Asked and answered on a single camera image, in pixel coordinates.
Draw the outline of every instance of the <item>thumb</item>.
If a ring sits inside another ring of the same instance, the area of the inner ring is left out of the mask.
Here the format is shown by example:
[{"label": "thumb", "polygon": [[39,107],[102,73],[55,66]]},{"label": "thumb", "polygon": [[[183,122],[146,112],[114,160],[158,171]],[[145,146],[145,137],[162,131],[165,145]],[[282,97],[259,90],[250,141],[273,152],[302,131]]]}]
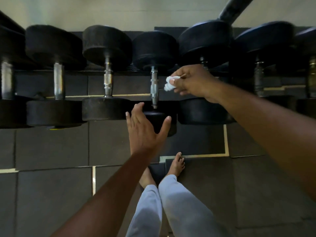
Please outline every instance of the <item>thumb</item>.
[{"label": "thumb", "polygon": [[169,83],[170,83],[171,85],[173,85],[173,86],[179,88],[179,89],[184,90],[184,89],[186,89],[186,88],[185,88],[185,81],[186,81],[186,79],[179,78],[179,79],[171,79],[171,80],[169,81]]},{"label": "thumb", "polygon": [[158,138],[161,140],[165,140],[168,136],[168,132],[170,130],[171,126],[171,116],[167,116],[166,119],[163,121],[163,124],[161,126],[160,132],[158,134]]}]

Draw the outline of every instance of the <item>person's right arm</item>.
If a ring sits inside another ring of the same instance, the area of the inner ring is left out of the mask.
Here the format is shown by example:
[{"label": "person's right arm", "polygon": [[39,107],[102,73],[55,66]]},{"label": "person's right arm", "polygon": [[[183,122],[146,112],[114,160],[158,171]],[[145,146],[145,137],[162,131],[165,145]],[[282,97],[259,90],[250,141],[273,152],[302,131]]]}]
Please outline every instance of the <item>person's right arm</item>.
[{"label": "person's right arm", "polygon": [[316,200],[316,120],[223,83],[201,65],[178,69],[170,83],[181,95],[221,104],[283,169]]}]

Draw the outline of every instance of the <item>pants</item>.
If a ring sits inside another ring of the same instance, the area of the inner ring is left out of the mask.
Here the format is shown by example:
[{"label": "pants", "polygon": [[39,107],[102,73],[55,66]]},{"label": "pants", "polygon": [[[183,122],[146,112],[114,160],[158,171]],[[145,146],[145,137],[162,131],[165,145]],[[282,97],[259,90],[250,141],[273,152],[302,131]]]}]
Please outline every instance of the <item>pants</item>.
[{"label": "pants", "polygon": [[148,185],[143,191],[126,237],[158,237],[162,206],[175,237],[231,236],[216,222],[213,213],[177,181],[166,176],[159,187]]}]

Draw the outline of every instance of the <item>forearm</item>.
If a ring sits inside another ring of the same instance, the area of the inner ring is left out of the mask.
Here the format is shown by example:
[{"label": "forearm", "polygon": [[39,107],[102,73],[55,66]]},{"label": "forearm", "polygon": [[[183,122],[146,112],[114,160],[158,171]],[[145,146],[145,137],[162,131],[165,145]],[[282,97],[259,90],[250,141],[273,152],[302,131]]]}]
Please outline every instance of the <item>forearm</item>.
[{"label": "forearm", "polygon": [[216,91],[219,103],[316,198],[316,120],[225,83]]},{"label": "forearm", "polygon": [[126,209],[154,151],[133,154],[53,237],[116,236]]}]

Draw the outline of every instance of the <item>foot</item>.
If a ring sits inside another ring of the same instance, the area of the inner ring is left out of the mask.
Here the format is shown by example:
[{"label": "foot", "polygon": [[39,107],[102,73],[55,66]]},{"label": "foot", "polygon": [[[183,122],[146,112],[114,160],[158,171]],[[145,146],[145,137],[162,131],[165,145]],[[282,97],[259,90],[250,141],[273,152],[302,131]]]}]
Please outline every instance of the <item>foot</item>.
[{"label": "foot", "polygon": [[182,153],[178,152],[175,159],[171,163],[167,175],[175,175],[176,177],[178,177],[184,168],[184,158],[182,157]]},{"label": "foot", "polygon": [[146,167],[142,177],[139,180],[140,185],[145,189],[149,184],[153,184],[157,187],[148,167]]}]

